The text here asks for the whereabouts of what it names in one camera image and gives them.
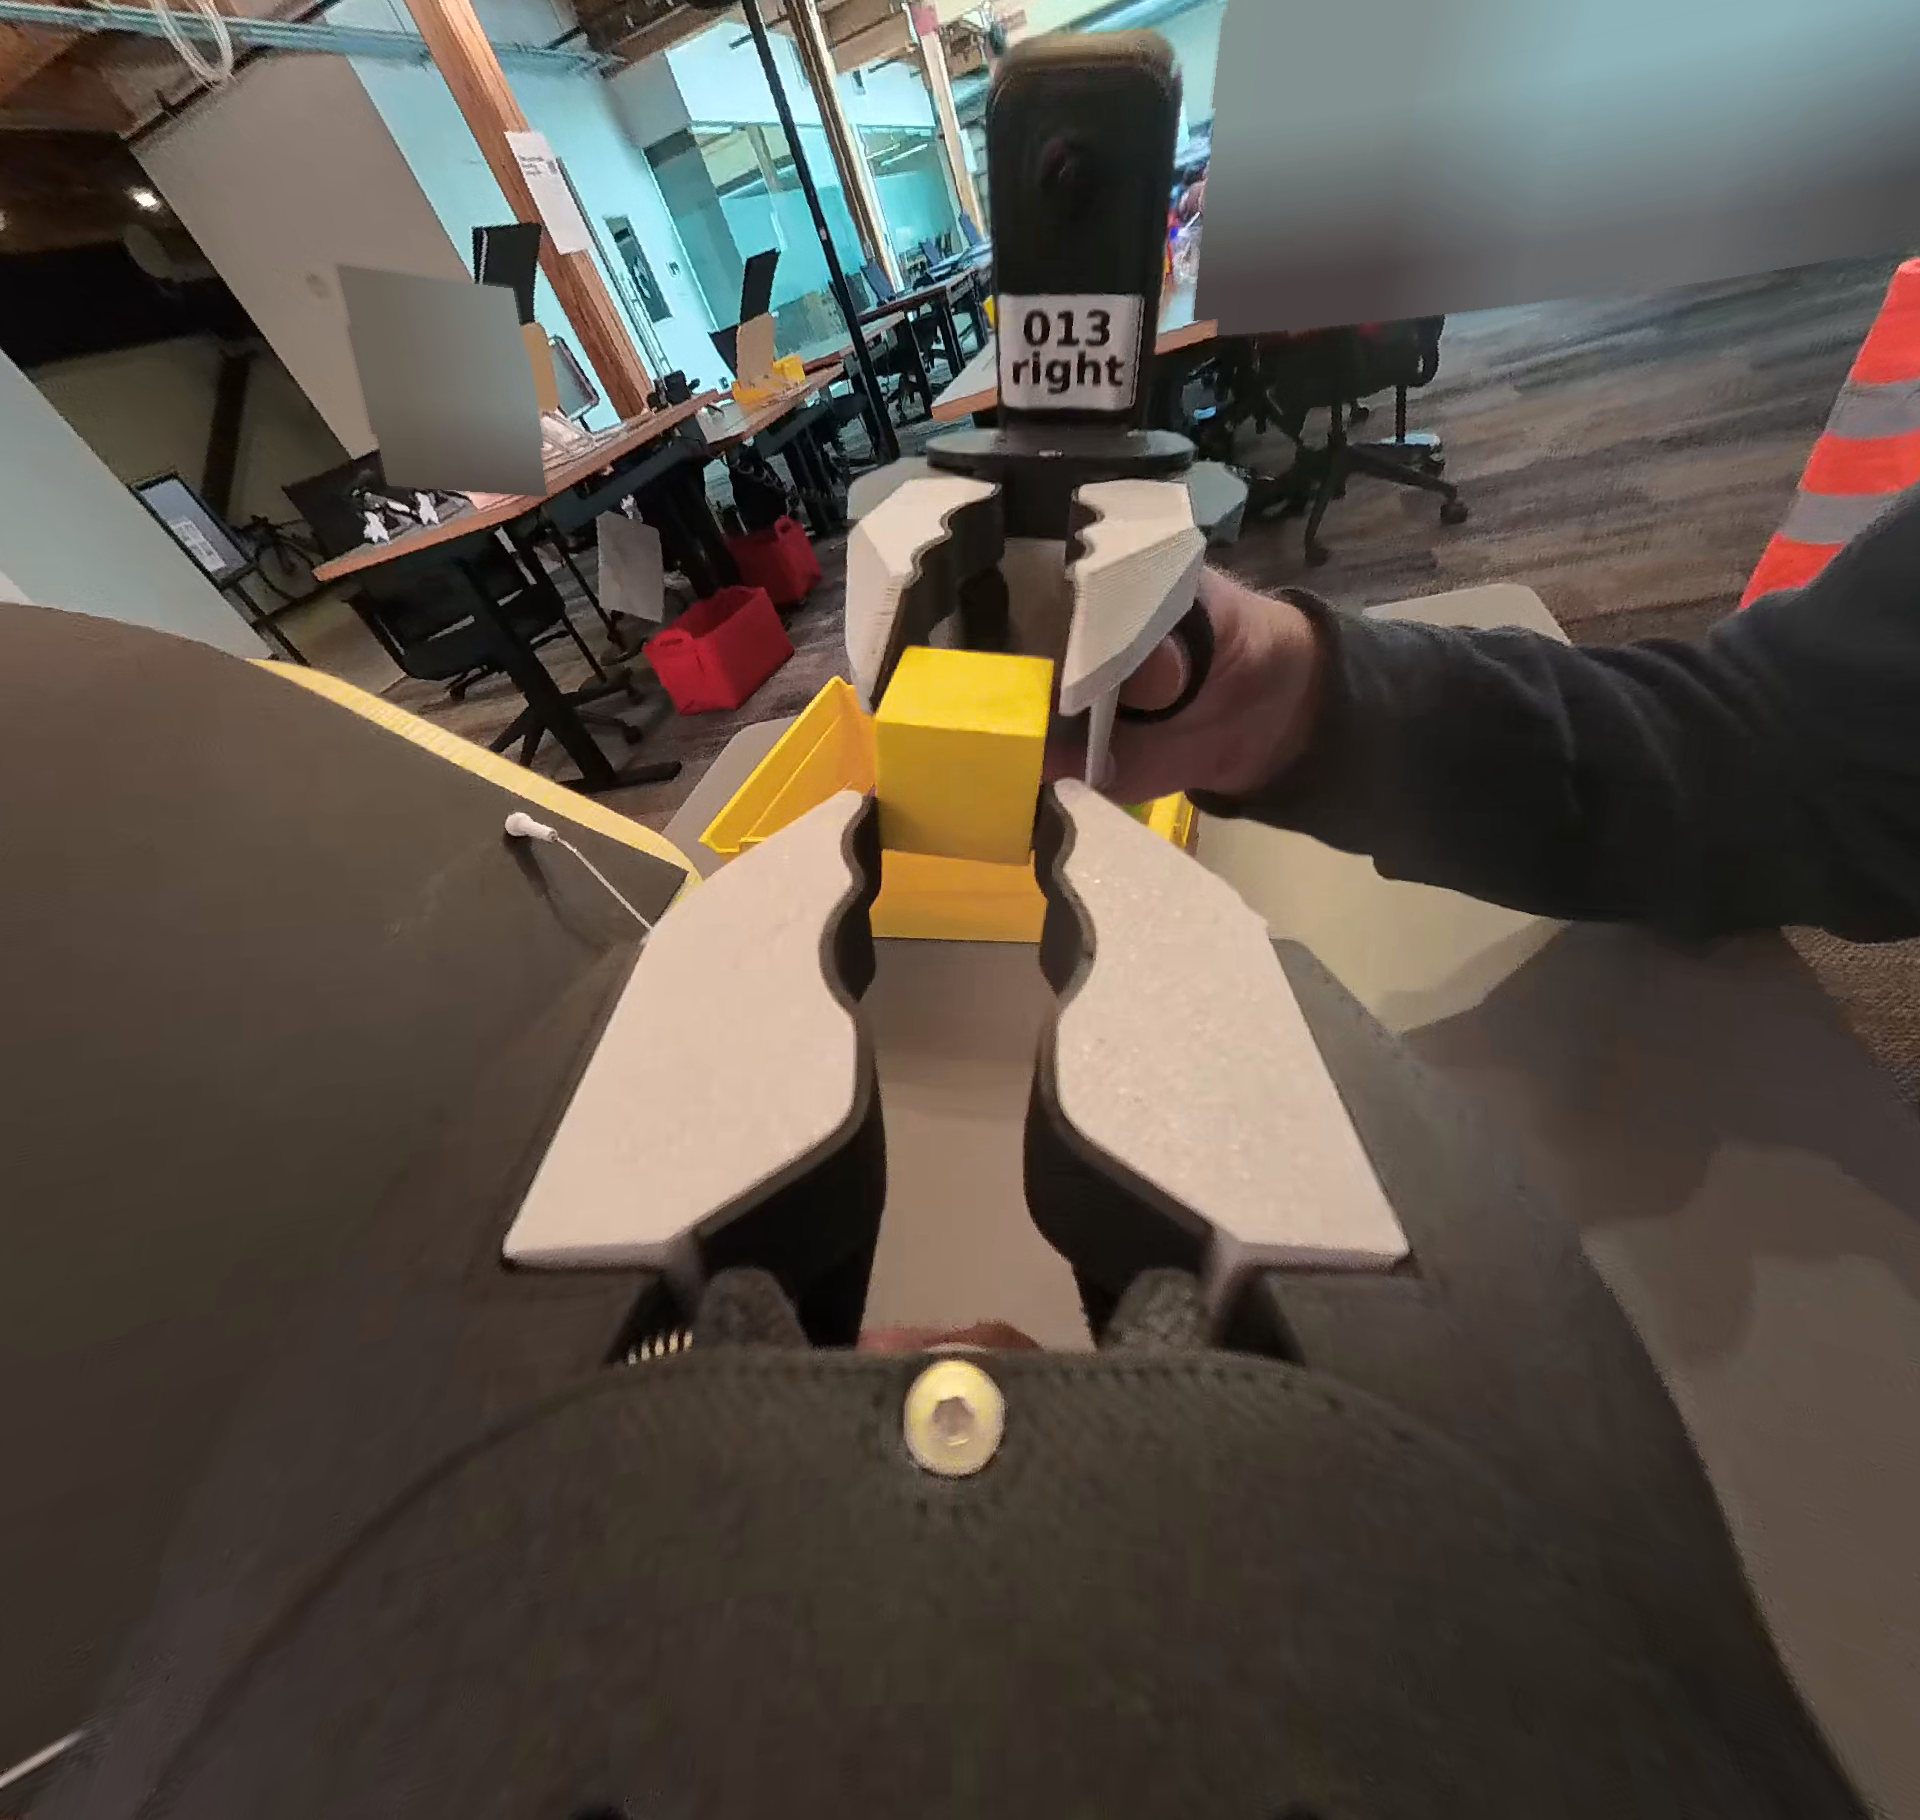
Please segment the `wooden post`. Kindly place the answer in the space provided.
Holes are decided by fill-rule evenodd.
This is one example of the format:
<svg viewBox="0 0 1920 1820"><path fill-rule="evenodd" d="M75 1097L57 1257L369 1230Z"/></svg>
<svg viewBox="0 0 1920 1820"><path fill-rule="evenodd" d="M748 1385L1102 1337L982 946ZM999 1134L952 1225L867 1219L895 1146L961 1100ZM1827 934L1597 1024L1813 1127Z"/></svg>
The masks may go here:
<svg viewBox="0 0 1920 1820"><path fill-rule="evenodd" d="M455 100L467 133L481 145L517 220L539 218L537 187L527 182L512 133L527 120L497 62L491 38L475 0L403 0ZM637 347L621 318L610 293L596 268L594 247L566 254L552 238L539 247L539 268L552 284L575 339L581 344L598 387L621 417L649 405L652 378Z"/></svg>

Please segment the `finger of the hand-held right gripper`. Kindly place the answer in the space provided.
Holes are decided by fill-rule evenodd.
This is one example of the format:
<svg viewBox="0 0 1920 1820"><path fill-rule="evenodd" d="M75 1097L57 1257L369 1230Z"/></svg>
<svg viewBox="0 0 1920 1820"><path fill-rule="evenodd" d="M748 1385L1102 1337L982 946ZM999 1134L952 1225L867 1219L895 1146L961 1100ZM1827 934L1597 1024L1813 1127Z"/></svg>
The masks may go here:
<svg viewBox="0 0 1920 1820"><path fill-rule="evenodd" d="M877 706L900 657L965 612L970 588L1004 557L1002 487L937 464L898 464L853 517L843 643L861 706Z"/></svg>
<svg viewBox="0 0 1920 1820"><path fill-rule="evenodd" d="M1208 536L1183 479L1071 490L1050 775L1107 787L1114 724L1163 724L1211 672Z"/></svg>

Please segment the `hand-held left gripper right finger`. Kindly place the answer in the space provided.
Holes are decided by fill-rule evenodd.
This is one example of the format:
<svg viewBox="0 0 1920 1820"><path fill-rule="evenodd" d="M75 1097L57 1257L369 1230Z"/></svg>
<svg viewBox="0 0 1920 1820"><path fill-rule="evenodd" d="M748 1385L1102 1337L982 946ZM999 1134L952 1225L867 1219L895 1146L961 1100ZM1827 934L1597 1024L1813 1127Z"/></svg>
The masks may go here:
<svg viewBox="0 0 1920 1820"><path fill-rule="evenodd" d="M1034 869L1056 1013L1037 1124L1078 1197L1028 1206L1092 1276L1196 1269L1387 1274L1408 1233L1313 1039L1268 919L1143 819L1068 778Z"/></svg>

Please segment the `wooden desk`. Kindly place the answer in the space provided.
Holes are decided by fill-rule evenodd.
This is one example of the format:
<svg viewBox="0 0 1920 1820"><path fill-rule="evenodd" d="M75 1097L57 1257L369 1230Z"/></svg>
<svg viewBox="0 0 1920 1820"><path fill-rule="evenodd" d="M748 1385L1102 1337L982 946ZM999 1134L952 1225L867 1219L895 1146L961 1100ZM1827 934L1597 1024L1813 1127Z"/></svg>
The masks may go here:
<svg viewBox="0 0 1920 1820"><path fill-rule="evenodd" d="M476 643L494 672L522 694L524 724L564 748L579 772L581 793L663 785L682 772L679 760L633 760L615 766L594 739L581 694L564 691L539 654L519 639L502 603L481 584L476 557L485 544L506 546L531 536L546 520L558 530L594 526L598 514L679 463L703 458L697 417L718 405L718 391L621 420L546 464L539 491L476 491L467 508L436 526L418 526L391 541L369 541L317 566L317 584L358 588L373 575L418 578L440 566L467 594Z"/></svg>

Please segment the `yellow toy cube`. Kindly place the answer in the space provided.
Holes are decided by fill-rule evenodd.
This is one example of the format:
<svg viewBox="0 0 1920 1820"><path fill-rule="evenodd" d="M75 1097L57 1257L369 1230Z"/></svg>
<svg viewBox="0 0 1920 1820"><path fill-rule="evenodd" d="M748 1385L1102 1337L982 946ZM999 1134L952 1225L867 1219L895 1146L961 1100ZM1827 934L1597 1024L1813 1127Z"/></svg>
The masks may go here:
<svg viewBox="0 0 1920 1820"><path fill-rule="evenodd" d="M904 649L873 715L882 849L1028 863L1052 687L1040 657Z"/></svg>

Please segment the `person's right forearm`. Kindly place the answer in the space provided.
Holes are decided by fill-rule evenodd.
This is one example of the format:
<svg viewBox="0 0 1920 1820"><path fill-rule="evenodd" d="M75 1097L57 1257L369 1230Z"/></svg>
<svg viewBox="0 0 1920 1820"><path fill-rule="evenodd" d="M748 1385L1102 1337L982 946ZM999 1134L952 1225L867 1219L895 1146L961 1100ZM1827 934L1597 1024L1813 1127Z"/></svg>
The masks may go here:
<svg viewBox="0 0 1920 1820"><path fill-rule="evenodd" d="M1581 837L1563 922L1918 937L1918 491L1700 640L1539 660Z"/></svg>

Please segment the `person's right hand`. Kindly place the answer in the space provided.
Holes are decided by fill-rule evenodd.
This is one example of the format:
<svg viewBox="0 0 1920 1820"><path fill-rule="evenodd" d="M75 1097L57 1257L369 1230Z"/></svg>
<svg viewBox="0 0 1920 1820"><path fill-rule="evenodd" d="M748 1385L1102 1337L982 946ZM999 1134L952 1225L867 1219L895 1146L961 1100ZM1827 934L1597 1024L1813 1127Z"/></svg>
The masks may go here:
<svg viewBox="0 0 1920 1820"><path fill-rule="evenodd" d="M1187 639L1169 632L1120 684L1096 763L1083 720L1050 727L1047 778L1084 778L1125 805L1166 793L1244 800L1304 752L1326 663L1320 609L1214 566L1196 603L1214 630L1208 667L1196 675Z"/></svg>

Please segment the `black office chair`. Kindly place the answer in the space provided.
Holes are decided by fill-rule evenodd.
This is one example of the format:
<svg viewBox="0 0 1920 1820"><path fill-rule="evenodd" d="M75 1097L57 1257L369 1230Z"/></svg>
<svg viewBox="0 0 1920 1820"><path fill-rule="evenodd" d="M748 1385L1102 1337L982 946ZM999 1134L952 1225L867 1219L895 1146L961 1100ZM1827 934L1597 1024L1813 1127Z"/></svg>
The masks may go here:
<svg viewBox="0 0 1920 1820"><path fill-rule="evenodd" d="M1304 557L1323 566L1323 520L1354 478L1430 491L1444 526L1469 503L1445 478L1444 442L1411 430L1411 393L1435 382L1445 317L1259 338L1260 402L1293 439L1283 509L1304 509Z"/></svg>

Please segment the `yellow plastic bin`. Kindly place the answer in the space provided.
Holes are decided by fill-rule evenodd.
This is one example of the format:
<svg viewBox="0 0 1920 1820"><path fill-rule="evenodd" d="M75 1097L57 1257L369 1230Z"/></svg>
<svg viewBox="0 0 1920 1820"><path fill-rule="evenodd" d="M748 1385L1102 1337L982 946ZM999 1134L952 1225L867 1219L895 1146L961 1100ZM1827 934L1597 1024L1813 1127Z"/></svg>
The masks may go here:
<svg viewBox="0 0 1920 1820"><path fill-rule="evenodd" d="M853 684L831 676L780 727L748 775L724 785L718 808L697 808L700 845L722 863L821 805L831 793L877 787L877 733ZM879 939L1037 943L1047 902L1031 863L989 866L934 852L882 852L871 905Z"/></svg>

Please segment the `orange traffic cone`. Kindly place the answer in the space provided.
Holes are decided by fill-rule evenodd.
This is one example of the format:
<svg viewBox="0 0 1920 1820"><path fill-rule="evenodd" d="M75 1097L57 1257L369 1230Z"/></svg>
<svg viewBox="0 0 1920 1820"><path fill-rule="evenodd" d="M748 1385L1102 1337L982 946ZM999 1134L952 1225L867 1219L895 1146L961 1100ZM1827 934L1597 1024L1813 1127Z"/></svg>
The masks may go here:
<svg viewBox="0 0 1920 1820"><path fill-rule="evenodd" d="M1742 609L1809 584L1918 487L1918 260L1906 260L1849 367L1822 435L1752 566Z"/></svg>

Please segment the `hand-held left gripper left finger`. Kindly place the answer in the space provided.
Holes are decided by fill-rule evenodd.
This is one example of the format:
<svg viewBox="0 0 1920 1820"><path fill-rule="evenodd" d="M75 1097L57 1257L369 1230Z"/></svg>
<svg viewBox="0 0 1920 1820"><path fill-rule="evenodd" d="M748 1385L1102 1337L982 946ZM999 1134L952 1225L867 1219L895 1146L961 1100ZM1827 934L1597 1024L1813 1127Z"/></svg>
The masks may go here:
<svg viewBox="0 0 1920 1820"><path fill-rule="evenodd" d="M700 1280L877 1118L877 802L840 790L642 943L503 1233L524 1270Z"/></svg>

